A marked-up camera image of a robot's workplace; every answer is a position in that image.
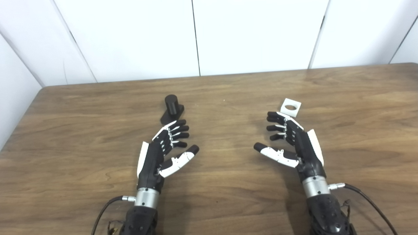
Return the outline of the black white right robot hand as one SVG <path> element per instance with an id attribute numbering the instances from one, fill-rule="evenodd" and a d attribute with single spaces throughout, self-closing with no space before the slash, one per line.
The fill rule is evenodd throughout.
<path id="1" fill-rule="evenodd" d="M 267 131 L 277 132 L 270 136 L 270 140 L 285 140 L 294 147 L 295 152 L 259 142 L 253 146 L 257 152 L 282 165 L 295 168 L 300 181 L 313 177 L 327 177 L 321 146 L 313 129 L 305 131 L 295 119 L 280 112 L 269 111 L 266 119 L 274 123 L 266 127 Z"/>

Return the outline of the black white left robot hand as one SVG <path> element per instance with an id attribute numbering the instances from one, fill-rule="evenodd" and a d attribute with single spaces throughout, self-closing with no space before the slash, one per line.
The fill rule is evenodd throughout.
<path id="1" fill-rule="evenodd" d="M 167 177 L 179 171 L 194 156 L 200 148 L 190 146 L 183 153 L 165 160 L 174 148 L 186 148 L 186 142 L 180 141 L 189 137 L 189 126 L 185 119 L 176 120 L 163 126 L 151 139 L 150 143 L 143 142 L 137 166 L 137 190 L 148 188 L 162 192 Z"/>

